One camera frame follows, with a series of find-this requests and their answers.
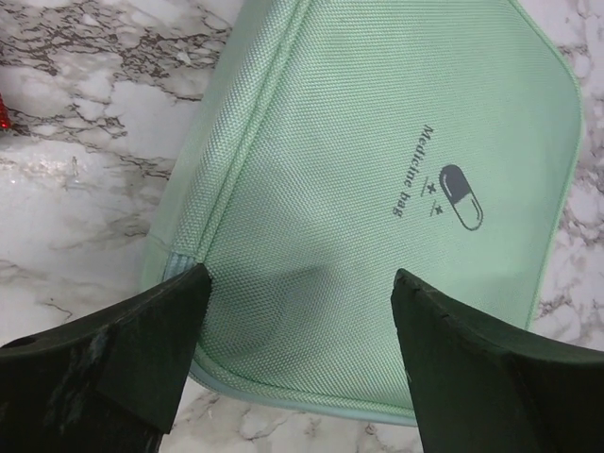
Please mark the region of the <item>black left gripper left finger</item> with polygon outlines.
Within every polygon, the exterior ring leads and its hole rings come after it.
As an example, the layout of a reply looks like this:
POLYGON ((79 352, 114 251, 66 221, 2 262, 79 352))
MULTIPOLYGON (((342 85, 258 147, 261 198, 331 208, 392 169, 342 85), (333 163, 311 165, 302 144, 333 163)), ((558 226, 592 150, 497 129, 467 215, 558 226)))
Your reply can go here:
POLYGON ((176 418, 210 290, 197 264, 3 345, 2 451, 158 451, 176 418))

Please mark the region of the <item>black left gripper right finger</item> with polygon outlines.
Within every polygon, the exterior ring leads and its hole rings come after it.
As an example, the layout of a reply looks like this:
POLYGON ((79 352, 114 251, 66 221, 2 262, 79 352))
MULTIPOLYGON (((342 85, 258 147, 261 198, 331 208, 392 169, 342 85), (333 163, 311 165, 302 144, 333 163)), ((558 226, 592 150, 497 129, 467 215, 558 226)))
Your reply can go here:
POLYGON ((602 451, 602 352, 514 327, 406 270, 391 305, 425 451, 602 451))

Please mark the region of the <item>green medicine kit case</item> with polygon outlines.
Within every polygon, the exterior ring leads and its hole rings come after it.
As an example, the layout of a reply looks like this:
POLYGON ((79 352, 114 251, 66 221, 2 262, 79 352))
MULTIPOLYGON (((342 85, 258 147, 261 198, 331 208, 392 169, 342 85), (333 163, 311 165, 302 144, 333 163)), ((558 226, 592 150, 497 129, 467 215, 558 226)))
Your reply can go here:
POLYGON ((205 387, 412 425, 396 272, 528 327, 581 135, 579 84, 515 1, 247 1, 142 286, 207 267, 205 387))

